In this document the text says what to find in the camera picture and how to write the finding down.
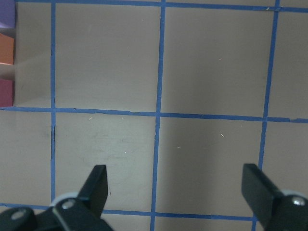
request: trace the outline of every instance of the block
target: block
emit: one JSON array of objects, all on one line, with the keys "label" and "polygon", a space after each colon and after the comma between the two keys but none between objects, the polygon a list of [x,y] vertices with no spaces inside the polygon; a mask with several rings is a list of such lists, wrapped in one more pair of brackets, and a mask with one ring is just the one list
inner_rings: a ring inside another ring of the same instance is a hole
[{"label": "block", "polygon": [[0,79],[0,107],[13,106],[13,81]]},{"label": "block", "polygon": [[15,28],[14,0],[0,0],[0,28]]},{"label": "block", "polygon": [[0,64],[13,65],[14,39],[0,34]]}]

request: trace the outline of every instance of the metal bolt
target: metal bolt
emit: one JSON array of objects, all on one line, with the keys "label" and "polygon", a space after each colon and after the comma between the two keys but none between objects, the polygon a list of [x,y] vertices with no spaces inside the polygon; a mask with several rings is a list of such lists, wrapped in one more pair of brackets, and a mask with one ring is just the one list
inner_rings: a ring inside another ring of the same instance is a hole
[{"label": "metal bolt", "polygon": [[19,218],[22,218],[26,214],[25,209],[19,209],[17,212],[14,212],[11,216],[12,220],[17,220]]},{"label": "metal bolt", "polygon": [[294,205],[299,205],[299,206],[304,206],[306,204],[305,199],[299,196],[292,197],[292,202]]},{"label": "metal bolt", "polygon": [[73,207],[74,204],[75,204],[75,200],[74,199],[68,199],[68,201],[66,201],[66,202],[64,202],[62,204],[62,208],[63,209],[69,209],[69,208]]}]

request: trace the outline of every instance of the gray floor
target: gray floor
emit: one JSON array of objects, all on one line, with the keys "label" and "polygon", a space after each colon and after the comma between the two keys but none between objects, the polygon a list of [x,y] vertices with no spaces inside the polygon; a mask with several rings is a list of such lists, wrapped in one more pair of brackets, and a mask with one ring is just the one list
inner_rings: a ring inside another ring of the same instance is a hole
[{"label": "gray floor", "polygon": [[[308,7],[304,0],[280,5]],[[45,208],[53,192],[78,191],[95,164],[107,164],[109,213],[103,217],[116,231],[149,231],[154,153],[160,214],[155,231],[254,231],[252,221],[232,217],[252,217],[241,196],[242,166],[258,164],[263,153],[263,170],[277,186],[308,194],[308,13],[279,12],[264,114],[273,10],[166,7],[157,110],[160,7],[57,3],[55,105],[60,109],[53,176],[52,8],[30,2],[16,7],[16,30],[0,30],[16,37],[15,65],[0,66],[0,78],[15,81],[15,108],[0,110],[0,205]],[[161,115],[159,146],[155,112]],[[111,214],[120,210],[140,216]]]}]

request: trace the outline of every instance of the red block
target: red block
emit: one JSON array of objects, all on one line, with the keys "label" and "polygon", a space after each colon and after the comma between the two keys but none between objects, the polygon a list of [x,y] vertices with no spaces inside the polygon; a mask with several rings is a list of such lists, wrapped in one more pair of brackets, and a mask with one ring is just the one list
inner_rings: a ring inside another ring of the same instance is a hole
[{"label": "red block", "polygon": [[0,107],[13,106],[13,81],[0,79]]}]

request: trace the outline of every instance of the orange block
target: orange block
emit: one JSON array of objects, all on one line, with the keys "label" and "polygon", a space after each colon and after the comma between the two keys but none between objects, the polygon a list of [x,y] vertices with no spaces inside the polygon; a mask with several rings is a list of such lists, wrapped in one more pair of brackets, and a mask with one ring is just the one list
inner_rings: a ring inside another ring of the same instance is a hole
[{"label": "orange block", "polygon": [[14,39],[0,34],[0,64],[13,65]]}]

